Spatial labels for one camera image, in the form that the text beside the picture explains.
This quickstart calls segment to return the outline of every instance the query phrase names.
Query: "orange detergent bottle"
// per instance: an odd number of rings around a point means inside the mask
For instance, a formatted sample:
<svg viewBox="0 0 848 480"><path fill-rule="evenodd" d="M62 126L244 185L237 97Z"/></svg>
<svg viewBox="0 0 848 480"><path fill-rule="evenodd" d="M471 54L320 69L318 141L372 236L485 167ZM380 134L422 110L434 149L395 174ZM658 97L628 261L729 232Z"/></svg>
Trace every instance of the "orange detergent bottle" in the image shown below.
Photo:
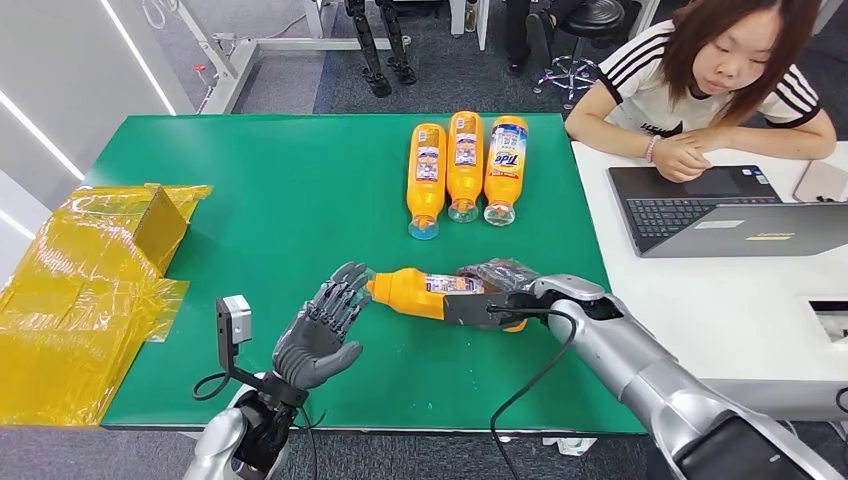
<svg viewBox="0 0 848 480"><path fill-rule="evenodd" d="M445 155L447 134L434 123L423 123L412 132L406 206L412 214L409 234L430 240L439 233L439 212L445 206Z"/></svg>
<svg viewBox="0 0 848 480"><path fill-rule="evenodd" d="M378 273L365 288L377 303L398 313L416 317L445 319L445 295L472 295L483 292L480 280L451 275L429 275L414 268L394 273Z"/></svg>
<svg viewBox="0 0 848 480"><path fill-rule="evenodd" d="M492 126L485 192L489 205L483 217L503 227L515 221L515 201L524 182L527 123L519 117L498 117Z"/></svg>
<svg viewBox="0 0 848 480"><path fill-rule="evenodd" d="M483 190L483 120L474 112L451 117L448 138L448 216L459 223L477 219L477 197Z"/></svg>

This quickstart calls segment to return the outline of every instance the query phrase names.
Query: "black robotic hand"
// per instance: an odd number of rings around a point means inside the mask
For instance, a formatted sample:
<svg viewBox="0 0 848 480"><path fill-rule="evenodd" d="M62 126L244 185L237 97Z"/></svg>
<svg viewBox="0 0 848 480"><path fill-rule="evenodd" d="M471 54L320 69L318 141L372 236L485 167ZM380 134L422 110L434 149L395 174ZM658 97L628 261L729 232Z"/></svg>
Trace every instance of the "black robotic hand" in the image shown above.
<svg viewBox="0 0 848 480"><path fill-rule="evenodd" d="M304 303L277 341L271 357L274 371L289 385L307 390L347 369L362 352L345 335L370 295L362 289L364 263L346 263Z"/></svg>

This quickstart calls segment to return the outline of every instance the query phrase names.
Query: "black cable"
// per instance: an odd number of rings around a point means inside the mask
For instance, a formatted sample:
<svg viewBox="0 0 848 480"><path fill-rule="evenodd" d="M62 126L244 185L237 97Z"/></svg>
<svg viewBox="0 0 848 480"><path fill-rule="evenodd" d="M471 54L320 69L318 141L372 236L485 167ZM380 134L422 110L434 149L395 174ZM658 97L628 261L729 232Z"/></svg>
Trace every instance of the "black cable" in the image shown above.
<svg viewBox="0 0 848 480"><path fill-rule="evenodd" d="M836 392L836 407L842 410L843 413L848 413L848 407L842 403L842 397L848 393L848 387L841 388Z"/></svg>
<svg viewBox="0 0 848 480"><path fill-rule="evenodd" d="M571 346L571 342L574 341L574 335L577 333L577 320L575 320L574 317L565 312L544 308L507 308L493 306L487 308L486 310L490 313L523 313L531 316L557 315L571 322L571 333L568 334L568 338L562 343L562 347L559 349L556 355L551 357L551 359L548 360L548 363L545 364L545 366L542 367L542 369L539 370L539 372L536 373L536 375L534 375L529 382L527 382L523 387L521 387L517 392L515 392L513 396L509 397L509 399L504 402L503 405L500 406L500 408L495 410L495 413L489 420L489 430L492 432L492 438L495 439L495 444L497 444L498 450L500 450L501 452L501 456L506 462L507 467L509 467L509 471L512 473L513 478L515 478L515 480L521 480L521 477L518 476L518 472L515 470L515 465L512 464L512 460L510 460L509 455L507 455L506 453L506 448L504 448L503 442L501 442L500 437L498 437L498 432L495 428L495 423L497 422L498 417L500 417L501 414L503 414L503 412L505 412L507 408L512 406L513 403L515 403L519 398L524 396L525 393L527 393L531 388L533 388L533 386L535 386L536 383L538 383L539 380L542 379L542 377L544 377L552 368L554 368L557 363L559 363L560 359L562 359L562 356L565 355L565 352L568 350L568 347Z"/></svg>
<svg viewBox="0 0 848 480"><path fill-rule="evenodd" d="M205 395L201 395L201 394L198 393L198 390L200 390L200 387L202 387L203 385L206 385L207 383L209 383L212 380L215 380L217 378L220 378L222 380L221 380L221 383L219 383L218 386L215 387L214 390L212 390L211 392L209 392ZM229 381L230 381L230 374L228 374L226 372L218 372L218 373L213 373L212 375L205 376L205 377L201 378L199 382L194 384L194 387L191 389L191 396L195 400L199 400L201 402L204 401L204 400L209 400L210 398L213 398L216 395L218 395L219 393L221 393L221 391L224 390L224 387L227 386L227 383Z"/></svg>
<svg viewBox="0 0 848 480"><path fill-rule="evenodd" d="M848 413L848 407L842 403L842 397L848 393L848 387L840 388L836 392L836 408L842 410L843 413ZM842 445L842 463L848 469L848 438L843 441Z"/></svg>
<svg viewBox="0 0 848 480"><path fill-rule="evenodd" d="M300 411L303 412L303 419L306 420L306 433L309 435L309 441L312 442L312 480L318 480L318 449L315 448L315 436L312 434L313 425L309 421L309 414L306 413L306 409L300 407Z"/></svg>
<svg viewBox="0 0 848 480"><path fill-rule="evenodd" d="M318 428L318 425L321 425L321 422L323 422L323 421L324 421L324 417L326 417L326 416L327 416L327 410L324 410L323 412L321 412L321 416L320 416L320 417L318 417L318 421L316 421L315 423L313 423L313 424L312 424L312 426L311 426L311 427L309 427L309 428L311 428L311 429ZM306 431L306 430L307 430L306 426L300 426L300 425L298 425L298 424L296 424L296 423L294 423L294 422L292 422L292 425L294 425L295 427L297 427L297 428L299 428L299 429L301 429L301 430L304 430L304 431Z"/></svg>

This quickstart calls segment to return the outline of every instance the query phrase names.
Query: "white desk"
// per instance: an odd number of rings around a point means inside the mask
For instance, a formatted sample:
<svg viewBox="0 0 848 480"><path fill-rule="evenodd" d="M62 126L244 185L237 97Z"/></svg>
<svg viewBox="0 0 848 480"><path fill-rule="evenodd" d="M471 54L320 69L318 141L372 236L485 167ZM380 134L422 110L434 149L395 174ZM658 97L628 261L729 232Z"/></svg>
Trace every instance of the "white desk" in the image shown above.
<svg viewBox="0 0 848 480"><path fill-rule="evenodd" d="M610 166L644 165L574 143L615 295L694 375L778 418L835 420L848 345L833 345L810 299L848 300L848 247L806 258L641 259L610 185ZM781 198L807 163L723 150L716 165L759 165ZM848 168L848 144L831 159Z"/></svg>

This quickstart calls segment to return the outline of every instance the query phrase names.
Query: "bracelet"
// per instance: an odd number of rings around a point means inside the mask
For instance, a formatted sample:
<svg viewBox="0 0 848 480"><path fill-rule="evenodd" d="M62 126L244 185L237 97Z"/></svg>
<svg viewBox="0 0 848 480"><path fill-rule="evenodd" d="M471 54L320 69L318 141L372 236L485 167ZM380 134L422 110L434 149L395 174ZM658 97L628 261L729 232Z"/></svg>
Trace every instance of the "bracelet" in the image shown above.
<svg viewBox="0 0 848 480"><path fill-rule="evenodd" d="M651 139L651 143L648 144L648 149L645 151L645 160L648 163L654 163L654 147L657 146L657 142L662 140L662 137L659 135L654 135L654 138Z"/></svg>

